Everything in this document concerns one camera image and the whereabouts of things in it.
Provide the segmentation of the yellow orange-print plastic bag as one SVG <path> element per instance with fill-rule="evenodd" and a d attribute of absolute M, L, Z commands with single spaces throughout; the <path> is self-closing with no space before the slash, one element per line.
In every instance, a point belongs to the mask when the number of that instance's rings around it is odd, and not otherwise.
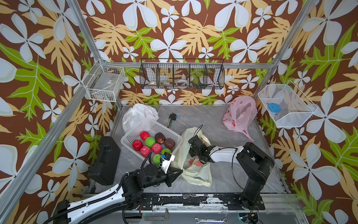
<path fill-rule="evenodd" d="M 197 127 L 188 128 L 182 134 L 183 142 L 174 153 L 175 159 L 171 166 L 183 170 L 181 177 L 183 177 L 189 184 L 210 187 L 212 185 L 212 175 L 210 171 L 210 163 L 203 164 L 198 156 L 191 156 L 189 154 L 190 145 L 189 139 L 197 135 L 199 139 L 210 146 L 211 143 L 208 138 L 197 130 Z"/>

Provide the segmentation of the white perforated plastic basket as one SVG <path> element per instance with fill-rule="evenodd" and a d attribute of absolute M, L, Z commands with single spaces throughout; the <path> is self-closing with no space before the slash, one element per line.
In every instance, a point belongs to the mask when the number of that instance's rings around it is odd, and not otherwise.
<path fill-rule="evenodd" d="M 121 143 L 124 147 L 126 147 L 128 150 L 133 152 L 136 156 L 141 158 L 142 160 L 145 159 L 145 156 L 143 156 L 139 151 L 134 150 L 132 147 L 132 144 L 135 140 L 141 141 L 143 144 L 145 143 L 140 138 L 140 134 L 143 131 L 147 131 L 152 137 L 155 136 L 156 133 L 162 133 L 165 137 L 168 137 L 172 140 L 174 140 L 175 145 L 174 148 L 171 150 L 172 154 L 175 155 L 176 152 L 179 150 L 180 146 L 183 143 L 183 138 L 174 132 L 173 130 L 167 128 L 166 126 L 158 123 L 157 121 L 154 121 L 150 118 L 144 118 L 141 120 L 138 124 L 136 124 L 134 127 L 132 127 L 122 138 Z"/>

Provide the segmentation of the pink apple-print plastic bag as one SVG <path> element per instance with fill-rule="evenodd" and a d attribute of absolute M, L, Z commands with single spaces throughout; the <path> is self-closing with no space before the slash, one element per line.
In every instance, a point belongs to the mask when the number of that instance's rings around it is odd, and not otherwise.
<path fill-rule="evenodd" d="M 228 130 L 242 133 L 253 142 L 248 127 L 253 123 L 257 113 L 255 100 L 250 96 L 240 96 L 231 102 L 222 121 Z"/>

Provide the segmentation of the white plastic bag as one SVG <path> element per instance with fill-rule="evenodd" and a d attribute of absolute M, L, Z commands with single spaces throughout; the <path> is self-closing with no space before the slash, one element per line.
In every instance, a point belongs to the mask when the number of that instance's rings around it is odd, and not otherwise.
<path fill-rule="evenodd" d="M 132 127 L 139 123 L 144 118 L 158 120 L 159 114 L 157 110 L 151 106 L 144 104 L 135 104 L 123 116 L 122 128 L 127 133 Z"/>

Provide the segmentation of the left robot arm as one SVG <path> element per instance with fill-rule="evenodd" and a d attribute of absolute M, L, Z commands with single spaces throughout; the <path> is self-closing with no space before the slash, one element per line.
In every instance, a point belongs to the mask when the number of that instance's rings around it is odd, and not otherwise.
<path fill-rule="evenodd" d="M 141 204 L 145 188 L 165 183 L 172 183 L 183 173 L 183 170 L 171 166 L 175 156 L 165 153 L 160 157 L 160 165 L 150 163 L 140 169 L 126 173 L 114 187 L 88 199 L 70 203 L 60 202 L 54 215 L 44 221 L 45 224 L 87 224 L 116 211 L 132 210 Z"/>

